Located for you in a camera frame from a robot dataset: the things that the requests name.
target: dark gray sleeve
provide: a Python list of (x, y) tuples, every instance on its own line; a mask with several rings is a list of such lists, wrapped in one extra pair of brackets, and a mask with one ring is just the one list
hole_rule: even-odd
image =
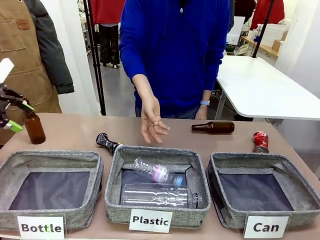
[(24, 0), (32, 16), (42, 63), (58, 94), (75, 91), (63, 48), (45, 6), (40, 0)]
[(230, 22), (229, 22), (229, 32), (235, 24), (235, 0), (230, 1)]

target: brown apron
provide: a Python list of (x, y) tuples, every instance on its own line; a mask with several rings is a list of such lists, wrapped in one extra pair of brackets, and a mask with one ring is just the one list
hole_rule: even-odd
[[(0, 0), (0, 60), (9, 58), (14, 68), (4, 83), (24, 95), (37, 113), (61, 113), (58, 93), (42, 64), (36, 28), (23, 0)], [(15, 106), (6, 111), (22, 125), (23, 112)], [(0, 128), (0, 145), (13, 132)]]

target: black pants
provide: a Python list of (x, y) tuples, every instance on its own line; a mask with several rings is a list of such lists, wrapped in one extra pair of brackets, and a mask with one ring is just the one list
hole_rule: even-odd
[(100, 62), (102, 64), (120, 64), (118, 25), (108, 27), (99, 24), (99, 32), (101, 43)]

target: finger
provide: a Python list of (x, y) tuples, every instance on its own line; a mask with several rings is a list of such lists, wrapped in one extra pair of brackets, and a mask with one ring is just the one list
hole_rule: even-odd
[(168, 133), (164, 130), (162, 130), (159, 126), (155, 126), (154, 127), (154, 130), (157, 134), (160, 134), (160, 135), (168, 135)]
[(144, 125), (143, 123), (141, 124), (141, 135), (147, 144), (151, 143), (151, 139), (148, 134), (148, 127), (146, 125)]
[(149, 121), (153, 124), (153, 126), (157, 126), (158, 121), (157, 121), (157, 118), (156, 118), (154, 112), (152, 111), (152, 109), (151, 108), (145, 109), (144, 112), (147, 115), (147, 117), (149, 118)]
[(165, 125), (161, 120), (158, 121), (158, 126), (162, 129), (165, 129), (165, 130), (170, 130), (170, 127), (168, 127), (167, 125)]
[(153, 126), (148, 127), (148, 131), (149, 131), (149, 134), (151, 135), (151, 137), (154, 138), (154, 140), (156, 140), (159, 144), (162, 144), (162, 140), (158, 136), (158, 134), (156, 133), (155, 128)]

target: blue sweatshirt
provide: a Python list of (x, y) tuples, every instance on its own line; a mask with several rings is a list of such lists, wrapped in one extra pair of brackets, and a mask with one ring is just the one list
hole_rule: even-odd
[[(132, 80), (147, 76), (161, 116), (200, 106), (213, 90), (230, 21), (229, 0), (126, 0), (121, 17), (120, 55)], [(142, 101), (135, 91), (135, 105)]]

